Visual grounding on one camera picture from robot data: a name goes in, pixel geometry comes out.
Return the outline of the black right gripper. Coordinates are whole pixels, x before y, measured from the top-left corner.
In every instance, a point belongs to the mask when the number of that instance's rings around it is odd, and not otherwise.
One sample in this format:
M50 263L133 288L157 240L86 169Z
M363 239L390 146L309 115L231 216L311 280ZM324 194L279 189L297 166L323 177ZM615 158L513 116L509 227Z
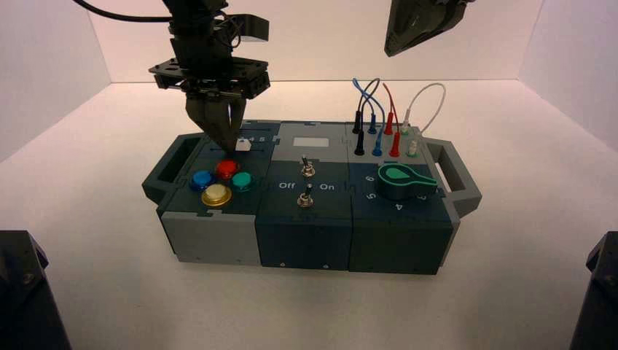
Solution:
M384 52L394 57L456 26L475 0L391 2Z

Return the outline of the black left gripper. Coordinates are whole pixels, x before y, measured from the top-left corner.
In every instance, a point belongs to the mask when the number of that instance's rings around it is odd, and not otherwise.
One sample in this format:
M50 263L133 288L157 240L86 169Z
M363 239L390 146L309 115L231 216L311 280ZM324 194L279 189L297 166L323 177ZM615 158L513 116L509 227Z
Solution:
M232 152L240 135L246 99L256 98L270 87L268 62L247 58L232 58L230 63L210 67L205 71L182 68L172 58L149 69L159 88L213 98L234 98L210 101L187 96L185 109L189 118L225 152Z

